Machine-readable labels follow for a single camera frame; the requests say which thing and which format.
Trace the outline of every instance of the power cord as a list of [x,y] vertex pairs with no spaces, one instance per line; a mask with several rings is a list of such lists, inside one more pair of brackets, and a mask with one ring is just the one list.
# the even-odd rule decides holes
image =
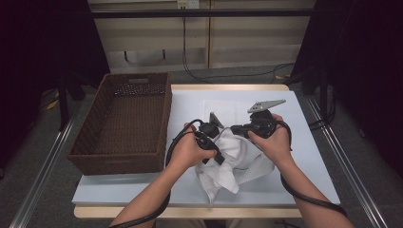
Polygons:
[[313,123],[308,123],[310,130],[318,130],[326,125],[329,125],[334,119],[336,115],[336,96],[335,93],[332,97],[332,102],[329,107],[329,115],[327,117],[323,117],[322,119],[315,121]]
[[[188,127],[190,127],[193,123],[199,122],[202,124],[201,120],[194,120],[190,122],[181,132],[173,139],[172,143],[169,146],[168,151],[166,152],[166,157],[165,157],[165,167],[169,164],[171,161],[172,153],[174,151],[175,146],[178,144],[178,142],[181,140],[183,136],[185,136],[188,133],[193,133],[193,132],[184,132]],[[163,211],[166,209],[166,207],[169,204],[171,197],[171,192],[169,191],[168,195],[166,196],[165,200],[163,201],[163,204],[158,208],[155,212],[151,213],[148,216],[142,217],[142,218],[136,218],[131,221],[127,221],[121,224],[113,225],[110,226],[109,228],[127,228],[127,227],[132,227],[135,225],[140,225],[142,223],[151,221],[152,219],[156,219],[160,214],[163,213]]]
[[262,73],[256,73],[256,74],[217,75],[217,76],[209,76],[209,77],[203,77],[203,78],[197,77],[189,69],[189,66],[187,64],[187,57],[186,57],[186,17],[182,18],[182,22],[183,22],[183,27],[182,27],[183,28],[183,33],[182,33],[183,34],[183,50],[182,50],[183,68],[184,68],[184,70],[186,71],[186,73],[190,77],[192,77],[192,78],[194,78],[194,79],[196,79],[198,81],[201,81],[203,83],[213,84],[210,81],[206,81],[206,79],[217,79],[217,78],[227,78],[227,77],[254,77],[254,76],[262,76],[262,75],[265,75],[265,74],[273,73],[273,78],[269,81],[269,84],[272,84],[276,79],[276,71],[277,70],[280,70],[282,68],[285,68],[287,66],[291,66],[291,65],[294,64],[294,63],[280,64],[280,65],[275,66],[275,68],[273,70],[262,72]]
[[[196,123],[196,122],[199,122],[200,124],[203,124],[203,121],[201,121],[201,120],[199,120],[199,119],[190,122],[190,123],[187,124],[187,126],[186,126],[184,129],[181,130],[181,132],[175,137],[175,139],[173,139],[173,141],[172,141],[172,143],[170,144],[170,146],[169,146],[169,148],[168,148],[168,151],[167,151],[167,153],[166,153],[165,167],[166,167],[167,165],[169,165],[169,162],[171,161],[171,157],[172,157],[172,153],[173,153],[173,151],[174,151],[174,148],[175,148],[175,146],[178,144],[178,142],[181,140],[181,138],[182,138],[184,135],[188,134],[188,133],[197,133],[197,132],[185,132],[185,130],[186,130],[187,128],[189,128],[193,123]],[[290,142],[290,145],[291,145],[292,136],[291,136],[291,129],[290,129],[290,127],[288,126],[287,123],[285,123],[285,122],[283,122],[283,121],[277,121],[277,123],[287,129],[287,132],[288,132],[288,134],[289,134],[289,142]],[[285,188],[292,196],[294,196],[295,198],[300,199],[300,200],[304,200],[304,201],[307,201],[307,202],[310,202],[310,203],[315,204],[315,205],[318,205],[318,206],[322,206],[322,207],[326,207],[326,208],[335,210],[335,211],[337,211],[337,212],[339,212],[339,213],[341,213],[342,215],[344,215],[344,216],[347,217],[347,214],[346,214],[346,212],[344,211],[344,209],[343,209],[342,207],[340,207],[340,206],[338,206],[338,205],[335,205],[335,204],[333,204],[333,203],[331,203],[331,202],[328,202],[328,201],[323,201],[323,200],[320,200],[320,199],[314,199],[314,198],[310,198],[310,197],[304,196],[304,195],[300,194],[299,192],[295,191],[295,190],[286,182],[286,180],[284,179],[284,177],[283,177],[282,175],[280,175],[280,177],[281,177],[281,183],[282,183],[282,185],[284,186],[284,188]],[[142,217],[142,218],[136,218],[136,219],[133,219],[133,220],[131,220],[131,221],[124,222],[124,223],[121,223],[121,224],[113,225],[113,226],[110,226],[110,228],[127,228],[127,227],[139,225],[139,224],[145,223],[145,222],[147,222],[147,221],[150,221],[150,220],[152,220],[152,219],[155,219],[155,218],[158,217],[158,216],[166,209],[166,207],[168,206],[169,201],[170,201],[170,195],[171,195],[171,192],[169,191],[168,195],[166,196],[165,200],[163,201],[163,204],[162,204],[155,212],[151,213],[150,215],[145,216],[145,217]]]

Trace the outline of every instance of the metal rail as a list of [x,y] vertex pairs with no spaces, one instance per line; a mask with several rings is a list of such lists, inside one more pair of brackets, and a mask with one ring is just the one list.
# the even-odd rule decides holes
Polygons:
[[74,125],[75,116],[80,108],[80,104],[75,108],[70,121],[67,123],[67,126],[63,131],[59,131],[57,138],[51,147],[48,157],[42,165],[41,170],[36,177],[35,182],[29,189],[29,193],[25,197],[23,203],[21,204],[18,212],[16,213],[14,219],[11,222],[10,228],[24,228],[27,226],[29,219],[35,209],[36,204],[38,203],[42,192],[45,189],[45,185],[48,181],[48,178],[51,174],[52,168],[57,161],[62,149],[64,148],[65,142],[70,133],[71,127]]
[[[316,117],[317,120],[321,119],[320,109],[317,102],[313,99],[309,99],[308,103]],[[338,141],[335,133],[329,125],[325,125],[321,127],[323,134],[329,142],[329,145],[332,147],[333,152],[336,155],[336,158],[347,177],[350,185],[352,186],[355,194],[361,203],[362,208],[368,216],[368,219],[371,221],[371,224],[374,228],[387,228],[388,225],[385,222],[385,219],[382,218],[379,209],[374,202],[374,199],[371,197],[367,188],[362,183],[358,174],[356,173],[353,165],[350,163],[349,158],[347,157],[346,152]]]

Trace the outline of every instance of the wicker basket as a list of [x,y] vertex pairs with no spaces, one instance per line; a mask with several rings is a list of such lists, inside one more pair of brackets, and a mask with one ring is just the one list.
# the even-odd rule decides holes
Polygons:
[[167,73],[107,74],[68,159],[84,175],[162,171],[171,102]]

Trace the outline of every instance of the wooden table edge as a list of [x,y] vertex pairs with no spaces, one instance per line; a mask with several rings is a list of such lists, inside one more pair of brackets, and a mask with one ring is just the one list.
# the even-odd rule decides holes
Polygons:
[[[78,219],[113,219],[123,206],[76,205]],[[301,218],[296,207],[179,207],[168,206],[159,219],[290,219]]]

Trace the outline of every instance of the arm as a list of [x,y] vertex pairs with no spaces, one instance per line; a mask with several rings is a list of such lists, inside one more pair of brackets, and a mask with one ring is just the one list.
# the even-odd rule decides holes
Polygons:
[[[133,219],[142,218],[156,211],[175,182],[189,168],[203,159],[211,159],[216,155],[214,150],[202,150],[196,143],[194,134],[186,134],[176,145],[169,165],[152,181],[136,198],[134,198],[110,225],[116,225]],[[136,227],[152,227],[154,220]]]
[[[280,116],[273,116],[282,121]],[[291,156],[288,133],[284,127],[278,125],[276,132],[268,139],[263,139],[253,132],[248,134],[251,141],[262,149],[294,190],[314,199],[329,201],[297,167]],[[354,227],[346,217],[334,210],[296,198],[295,201],[308,227]]]

